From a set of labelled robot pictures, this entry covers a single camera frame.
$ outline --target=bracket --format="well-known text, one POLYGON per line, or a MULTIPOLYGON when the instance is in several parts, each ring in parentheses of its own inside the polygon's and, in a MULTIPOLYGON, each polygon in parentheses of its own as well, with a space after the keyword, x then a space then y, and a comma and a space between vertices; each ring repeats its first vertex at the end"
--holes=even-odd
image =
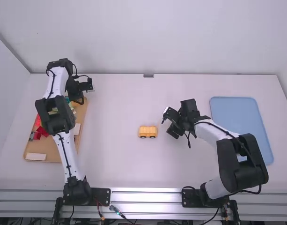
MULTIPOLYGON (((91 194, 92 199, 89 201, 89 206, 97 206, 97 202, 99 202, 99 206, 109 206, 110 205, 110 196, 111 196, 111 190, 110 188, 91 188, 91 194)), ((69 201, 63 202, 63 205, 78 205, 78 204, 72 204, 69 201)))
POLYGON ((184 189, 181 194, 184 208, 220 208, 229 202, 229 197, 223 197, 207 202, 204 205, 199 189, 184 189))

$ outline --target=white block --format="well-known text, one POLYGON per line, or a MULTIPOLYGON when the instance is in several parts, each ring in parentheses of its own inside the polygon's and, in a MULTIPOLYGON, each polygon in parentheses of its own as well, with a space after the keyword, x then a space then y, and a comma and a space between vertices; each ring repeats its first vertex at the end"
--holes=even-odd
POLYGON ((81 128, 81 124, 76 123, 76 125, 74 126, 74 135, 79 135, 80 128, 81 128))
POLYGON ((43 153, 27 153, 26 160, 45 161, 46 154, 43 153))

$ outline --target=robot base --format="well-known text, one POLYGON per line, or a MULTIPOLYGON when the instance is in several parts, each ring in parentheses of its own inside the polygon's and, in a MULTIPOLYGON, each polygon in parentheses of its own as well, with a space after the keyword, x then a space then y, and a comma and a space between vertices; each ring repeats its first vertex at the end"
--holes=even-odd
POLYGON ((202 201, 199 189, 184 189, 182 191, 182 206, 184 208, 221 208, 224 204, 229 203, 229 197, 222 197, 215 200, 202 201))

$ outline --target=metal rail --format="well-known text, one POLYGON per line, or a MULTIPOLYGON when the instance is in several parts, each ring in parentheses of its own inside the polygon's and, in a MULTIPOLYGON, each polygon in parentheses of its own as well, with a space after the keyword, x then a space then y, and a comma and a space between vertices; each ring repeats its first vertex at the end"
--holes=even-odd
MULTIPOLYGON (((214 208, 183 208, 181 189, 111 188, 111 203, 128 219, 206 220, 214 208)), ((0 217, 47 217, 53 215, 61 190, 0 190, 0 217)), ((238 203, 241 220, 287 221, 287 193, 248 193, 231 197, 238 203)), ((100 207, 105 218, 119 218, 107 207, 100 207)), ((63 206, 62 217, 69 217, 71 206, 63 206)), ((99 218, 95 206, 75 206, 74 218, 99 218)), ((214 220, 221 220, 220 212, 214 220)))

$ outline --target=red object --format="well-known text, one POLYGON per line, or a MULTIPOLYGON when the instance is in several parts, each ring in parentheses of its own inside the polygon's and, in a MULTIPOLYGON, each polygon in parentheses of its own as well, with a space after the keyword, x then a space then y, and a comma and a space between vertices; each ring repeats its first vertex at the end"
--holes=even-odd
POLYGON ((36 132, 36 133, 34 134, 34 136, 33 136, 33 140, 39 140, 40 137, 41 137, 41 133, 36 132))
POLYGON ((40 127, 41 126, 41 119, 39 115, 37 114, 36 119, 35 119, 35 126, 40 127))
POLYGON ((48 137, 49 134, 45 131, 45 129, 43 127, 39 127, 36 130, 37 132, 41 133, 43 136, 48 137))

